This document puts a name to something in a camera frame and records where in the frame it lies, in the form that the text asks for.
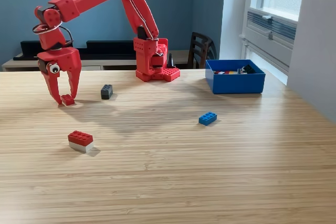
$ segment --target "wooden chair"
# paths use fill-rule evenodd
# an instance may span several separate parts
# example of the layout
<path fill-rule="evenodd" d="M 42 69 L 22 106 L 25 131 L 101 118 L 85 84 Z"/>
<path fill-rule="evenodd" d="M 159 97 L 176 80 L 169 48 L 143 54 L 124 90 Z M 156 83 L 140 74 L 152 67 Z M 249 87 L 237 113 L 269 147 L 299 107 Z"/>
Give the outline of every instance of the wooden chair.
<path fill-rule="evenodd" d="M 187 68 L 194 68 L 194 60 L 196 60 L 196 68 L 205 68 L 205 60 L 216 59 L 216 47 L 212 39 L 203 34 L 193 33 L 191 37 Z"/>

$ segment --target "red robotic arm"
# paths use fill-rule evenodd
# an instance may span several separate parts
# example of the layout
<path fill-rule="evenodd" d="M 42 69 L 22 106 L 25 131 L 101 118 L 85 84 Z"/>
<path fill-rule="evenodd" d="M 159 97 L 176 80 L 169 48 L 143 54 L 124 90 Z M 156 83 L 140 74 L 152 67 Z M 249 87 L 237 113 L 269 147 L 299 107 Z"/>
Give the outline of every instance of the red robotic arm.
<path fill-rule="evenodd" d="M 45 52 L 38 54 L 39 68 L 44 75 L 51 96 L 61 104 L 57 78 L 60 71 L 67 71 L 71 87 L 71 96 L 76 97 L 81 61 L 77 49 L 69 47 L 72 37 L 69 30 L 61 26 L 78 17 L 81 13 L 107 0 L 51 0 L 46 7 L 37 7 L 35 15 L 40 24 L 34 27 L 39 35 L 41 46 Z M 172 81 L 180 76 L 180 70 L 167 68 L 167 39 L 158 39 L 159 31 L 152 13 L 145 0 L 122 0 L 126 15 L 133 31 L 138 34 L 134 39 L 136 53 L 136 75 L 143 81 Z M 60 28 L 66 30 L 71 37 L 66 42 Z"/>

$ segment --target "black lego brick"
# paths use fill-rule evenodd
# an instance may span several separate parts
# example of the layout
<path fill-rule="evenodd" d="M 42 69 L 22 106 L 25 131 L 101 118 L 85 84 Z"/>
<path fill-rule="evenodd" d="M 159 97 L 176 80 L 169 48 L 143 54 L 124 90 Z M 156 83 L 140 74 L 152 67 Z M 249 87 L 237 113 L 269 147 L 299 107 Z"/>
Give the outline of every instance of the black lego brick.
<path fill-rule="evenodd" d="M 113 95 L 112 85 L 106 84 L 100 91 L 103 100 L 109 100 Z"/>

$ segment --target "blue plastic bin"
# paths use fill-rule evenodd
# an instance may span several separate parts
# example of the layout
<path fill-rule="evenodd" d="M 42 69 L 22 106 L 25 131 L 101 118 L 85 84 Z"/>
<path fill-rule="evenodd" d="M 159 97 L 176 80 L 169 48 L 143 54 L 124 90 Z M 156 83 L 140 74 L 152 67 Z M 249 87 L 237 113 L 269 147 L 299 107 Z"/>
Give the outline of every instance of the blue plastic bin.
<path fill-rule="evenodd" d="M 214 71 L 237 71 L 250 65 L 257 73 L 214 74 Z M 266 74 L 251 60 L 207 60 L 206 80 L 214 94 L 262 93 Z"/>

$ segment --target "googly eye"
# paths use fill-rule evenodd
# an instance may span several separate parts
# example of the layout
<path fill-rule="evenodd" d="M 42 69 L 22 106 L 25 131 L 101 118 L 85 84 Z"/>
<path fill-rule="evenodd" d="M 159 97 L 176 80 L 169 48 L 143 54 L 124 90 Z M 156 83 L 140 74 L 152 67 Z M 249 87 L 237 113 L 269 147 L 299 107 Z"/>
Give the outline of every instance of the googly eye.
<path fill-rule="evenodd" d="M 59 66 L 57 65 L 57 63 L 50 65 L 50 72 L 52 73 L 58 73 L 60 70 Z"/>

